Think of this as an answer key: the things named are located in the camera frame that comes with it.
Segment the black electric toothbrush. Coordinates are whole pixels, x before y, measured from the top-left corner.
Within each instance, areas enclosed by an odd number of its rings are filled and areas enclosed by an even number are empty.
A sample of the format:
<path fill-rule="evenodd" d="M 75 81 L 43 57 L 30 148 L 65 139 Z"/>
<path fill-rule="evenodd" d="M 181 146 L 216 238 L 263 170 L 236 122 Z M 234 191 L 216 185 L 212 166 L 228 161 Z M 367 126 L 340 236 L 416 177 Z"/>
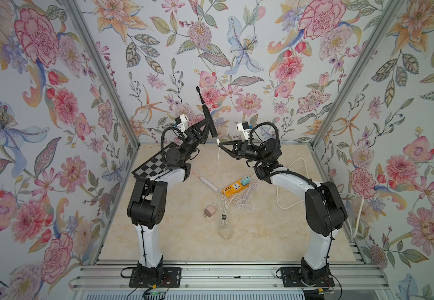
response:
<path fill-rule="evenodd" d="M 199 86 L 196 87 L 196 91 L 197 91 L 197 93 L 199 95 L 199 98 L 201 100 L 201 104 L 203 105 L 203 113 L 204 113 L 204 116 L 205 116 L 205 120 L 207 122 L 206 127 L 209 129 L 209 132 L 210 132 L 211 136 L 213 138 L 217 138 L 218 137 L 218 132 L 216 130 L 216 127 L 215 127 L 213 118 L 211 116 L 210 110 L 209 110 L 208 106 L 206 105 L 206 103 L 205 103 L 205 101 L 203 99 L 203 96 L 201 94 L 201 90 L 200 90 Z"/>

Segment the teal USB charger plug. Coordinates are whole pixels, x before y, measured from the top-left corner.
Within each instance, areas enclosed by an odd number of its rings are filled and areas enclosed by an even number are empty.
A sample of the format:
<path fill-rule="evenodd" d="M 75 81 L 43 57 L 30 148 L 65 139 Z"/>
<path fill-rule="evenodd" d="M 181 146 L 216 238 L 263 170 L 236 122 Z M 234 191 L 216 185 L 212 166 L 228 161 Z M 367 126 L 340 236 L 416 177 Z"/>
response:
<path fill-rule="evenodd" d="M 245 176 L 240 181 L 242 186 L 247 186 L 251 182 L 251 178 L 249 176 Z"/>

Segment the orange power strip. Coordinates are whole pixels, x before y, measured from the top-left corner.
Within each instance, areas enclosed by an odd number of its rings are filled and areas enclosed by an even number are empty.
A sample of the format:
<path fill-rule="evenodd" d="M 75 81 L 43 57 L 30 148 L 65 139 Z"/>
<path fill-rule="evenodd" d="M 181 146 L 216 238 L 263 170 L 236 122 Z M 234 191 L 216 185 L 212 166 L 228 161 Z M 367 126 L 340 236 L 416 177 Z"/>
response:
<path fill-rule="evenodd" d="M 240 179 L 239 181 L 234 182 L 233 184 L 225 187 L 222 190 L 222 194 L 224 197 L 228 198 L 231 197 L 232 195 L 241 193 L 242 191 L 244 191 L 245 189 L 247 189 L 249 187 L 249 184 L 247 186 L 242 186 L 240 181 L 242 179 Z"/>

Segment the white pink electric toothbrush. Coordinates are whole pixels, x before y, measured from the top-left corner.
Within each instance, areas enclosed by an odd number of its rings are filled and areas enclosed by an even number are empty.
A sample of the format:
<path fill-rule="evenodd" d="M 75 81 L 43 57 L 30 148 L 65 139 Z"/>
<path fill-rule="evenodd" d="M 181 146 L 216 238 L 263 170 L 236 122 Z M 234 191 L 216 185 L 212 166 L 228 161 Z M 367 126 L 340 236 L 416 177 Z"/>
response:
<path fill-rule="evenodd" d="M 200 179 L 200 181 L 202 183 L 204 183 L 207 187 L 209 187 L 211 190 L 213 190 L 216 193 L 221 194 L 221 190 L 219 189 L 219 187 L 217 187 L 215 184 L 213 184 L 210 180 L 208 180 L 206 177 L 192 171 L 191 172 L 192 175 L 195 175 L 196 177 L 198 177 Z"/>

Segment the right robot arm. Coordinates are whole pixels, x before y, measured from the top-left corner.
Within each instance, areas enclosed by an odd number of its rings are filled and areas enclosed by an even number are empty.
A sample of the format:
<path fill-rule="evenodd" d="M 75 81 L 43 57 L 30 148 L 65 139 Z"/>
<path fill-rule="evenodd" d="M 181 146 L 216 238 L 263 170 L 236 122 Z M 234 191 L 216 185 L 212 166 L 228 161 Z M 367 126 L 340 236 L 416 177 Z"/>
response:
<path fill-rule="evenodd" d="M 301 260 L 299 278 L 305 286 L 316 286 L 331 276 L 330 249 L 335 236 L 348 220 L 348 213 L 336 185 L 316 182 L 278 162 L 282 155 L 277 127 L 263 122 L 251 127 L 247 122 L 238 124 L 242 140 L 221 142 L 218 147 L 236 160 L 255 162 L 256 177 L 283 188 L 305 203 L 306 222 L 311 230 L 307 253 Z"/>

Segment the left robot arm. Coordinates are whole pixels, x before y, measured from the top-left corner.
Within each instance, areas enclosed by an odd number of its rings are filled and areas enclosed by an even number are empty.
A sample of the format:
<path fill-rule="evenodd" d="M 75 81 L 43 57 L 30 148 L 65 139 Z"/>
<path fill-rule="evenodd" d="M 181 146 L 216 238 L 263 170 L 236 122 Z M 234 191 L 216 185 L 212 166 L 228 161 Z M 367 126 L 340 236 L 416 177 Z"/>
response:
<path fill-rule="evenodd" d="M 164 129 L 160 149 L 163 171 L 152 177 L 136 178 L 127 215 L 138 232 L 140 257 L 136 275 L 140 279 L 159 282 L 164 276 L 158 225 L 166 211 L 167 193 L 187 180 L 191 172 L 188 161 L 209 135 L 215 137 L 217 133 L 213 122 L 207 119 L 186 130 L 181 124 Z"/>

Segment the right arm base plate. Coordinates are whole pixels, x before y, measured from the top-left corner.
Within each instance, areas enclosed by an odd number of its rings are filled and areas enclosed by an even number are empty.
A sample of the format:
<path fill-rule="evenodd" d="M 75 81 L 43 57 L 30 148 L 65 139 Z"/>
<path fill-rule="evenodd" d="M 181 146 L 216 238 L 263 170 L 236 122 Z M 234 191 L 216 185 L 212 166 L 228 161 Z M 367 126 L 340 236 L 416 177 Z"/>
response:
<path fill-rule="evenodd" d="M 276 277 L 282 280 L 285 288 L 324 288 L 335 286 L 329 266 L 313 270 L 310 267 L 281 267 Z"/>

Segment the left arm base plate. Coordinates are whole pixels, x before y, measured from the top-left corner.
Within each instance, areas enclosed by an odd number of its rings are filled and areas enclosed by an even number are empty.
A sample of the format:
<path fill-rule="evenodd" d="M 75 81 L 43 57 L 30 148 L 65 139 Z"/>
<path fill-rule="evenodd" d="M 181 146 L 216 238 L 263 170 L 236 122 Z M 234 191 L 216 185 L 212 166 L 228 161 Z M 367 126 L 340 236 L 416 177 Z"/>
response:
<path fill-rule="evenodd" d="M 129 279 L 130 288 L 179 288 L 182 278 L 180 267 L 133 268 Z"/>

